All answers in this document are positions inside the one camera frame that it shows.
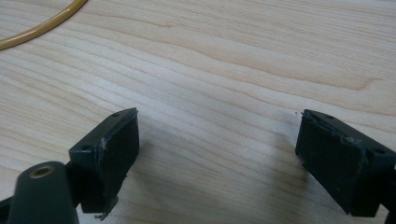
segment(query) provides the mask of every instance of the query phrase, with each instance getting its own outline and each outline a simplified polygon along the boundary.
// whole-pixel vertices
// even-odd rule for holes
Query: wooden table
[[[0,36],[70,0],[1,0]],[[383,223],[347,216],[294,147],[305,108],[396,148],[396,3],[90,0],[0,52],[0,198],[109,114],[141,152],[103,223]],[[99,223],[82,215],[81,223]]]

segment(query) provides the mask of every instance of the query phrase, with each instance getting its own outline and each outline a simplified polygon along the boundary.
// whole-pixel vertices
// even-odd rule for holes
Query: clamp jaw
[[[388,221],[394,217],[394,151],[339,119],[305,110],[295,152],[347,214],[374,217],[382,203],[389,210]]]

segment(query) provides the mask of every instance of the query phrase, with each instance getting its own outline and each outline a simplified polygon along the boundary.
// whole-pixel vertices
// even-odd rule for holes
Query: yellow tube
[[[56,16],[50,18],[47,21],[33,27],[30,30],[22,32],[20,34],[5,38],[0,40],[0,50],[8,49],[14,46],[17,46],[21,43],[24,43],[28,40],[36,38],[54,27],[58,26],[62,22],[69,19],[73,14],[75,14],[88,0],[74,0],[72,4],[67,6],[64,10],[58,13]]]

